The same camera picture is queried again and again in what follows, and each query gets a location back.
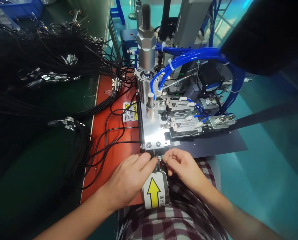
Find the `yellow warning sticker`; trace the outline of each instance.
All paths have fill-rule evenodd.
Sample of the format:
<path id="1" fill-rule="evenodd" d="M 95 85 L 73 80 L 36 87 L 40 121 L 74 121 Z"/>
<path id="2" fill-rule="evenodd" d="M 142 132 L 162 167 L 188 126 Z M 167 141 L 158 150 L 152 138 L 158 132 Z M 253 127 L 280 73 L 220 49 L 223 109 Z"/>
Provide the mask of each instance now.
<path id="1" fill-rule="evenodd" d="M 165 173 L 152 173 L 142 187 L 143 201 L 146 209 L 166 205 L 166 189 L 163 174 Z"/>
<path id="2" fill-rule="evenodd" d="M 130 108 L 128 108 L 130 106 L 130 102 L 125 102 L 123 103 L 123 109 L 129 109 L 132 111 L 126 111 L 126 113 L 123 115 L 123 121 L 124 122 L 129 122 L 129 121 L 137 121 L 138 120 L 138 114 L 136 113 L 137 111 L 137 105 L 136 102 L 132 102 L 131 103 L 132 106 Z"/>

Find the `plaid shirt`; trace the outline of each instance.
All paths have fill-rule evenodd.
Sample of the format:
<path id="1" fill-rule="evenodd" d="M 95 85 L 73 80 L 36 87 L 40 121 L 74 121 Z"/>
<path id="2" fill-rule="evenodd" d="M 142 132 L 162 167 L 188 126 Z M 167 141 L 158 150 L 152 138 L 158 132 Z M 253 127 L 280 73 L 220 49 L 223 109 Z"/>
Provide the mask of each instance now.
<path id="1" fill-rule="evenodd" d="M 216 187 L 211 167 L 197 162 Z M 146 210 L 136 205 L 118 211 L 117 239 L 228 239 L 208 207 L 194 195 L 176 174 L 169 180 L 170 204 Z"/>

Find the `blue plastic bin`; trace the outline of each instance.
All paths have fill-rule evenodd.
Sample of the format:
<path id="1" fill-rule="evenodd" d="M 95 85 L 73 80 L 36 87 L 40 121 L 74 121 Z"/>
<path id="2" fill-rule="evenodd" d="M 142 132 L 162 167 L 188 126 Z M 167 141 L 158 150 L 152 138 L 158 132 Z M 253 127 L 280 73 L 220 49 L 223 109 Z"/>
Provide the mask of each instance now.
<path id="1" fill-rule="evenodd" d="M 33 17 L 32 13 L 37 18 L 40 18 L 43 7 L 44 4 L 40 0 L 30 0 L 26 3 L 0 4 L 1 10 L 12 20 Z"/>

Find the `hexagonal nut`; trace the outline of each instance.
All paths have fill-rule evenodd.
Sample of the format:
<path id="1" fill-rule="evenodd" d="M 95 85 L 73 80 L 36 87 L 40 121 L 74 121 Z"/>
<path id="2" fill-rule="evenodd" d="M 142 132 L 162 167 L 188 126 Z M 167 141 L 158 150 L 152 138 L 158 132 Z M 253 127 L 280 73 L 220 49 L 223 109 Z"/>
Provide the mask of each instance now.
<path id="1" fill-rule="evenodd" d="M 155 29 L 153 28 L 153 26 L 150 26 L 149 30 L 144 30 L 142 28 L 142 25 L 138 28 L 138 34 L 140 34 L 144 38 L 150 38 L 154 36 L 154 33 Z"/>
<path id="2" fill-rule="evenodd" d="M 156 36 L 144 38 L 138 34 L 138 47 L 139 49 L 146 49 L 145 51 L 153 50 L 156 48 Z"/>

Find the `person's left hand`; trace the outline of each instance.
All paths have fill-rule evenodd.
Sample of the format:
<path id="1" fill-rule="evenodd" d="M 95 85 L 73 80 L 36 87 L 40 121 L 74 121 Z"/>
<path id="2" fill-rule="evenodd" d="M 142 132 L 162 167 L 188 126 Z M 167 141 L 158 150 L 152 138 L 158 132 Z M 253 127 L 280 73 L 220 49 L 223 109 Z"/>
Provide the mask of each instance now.
<path id="1" fill-rule="evenodd" d="M 150 160 L 149 153 L 139 153 L 122 161 L 102 187 L 109 210 L 116 211 L 123 208 L 136 197 L 155 169 L 157 160 L 157 158 Z"/>

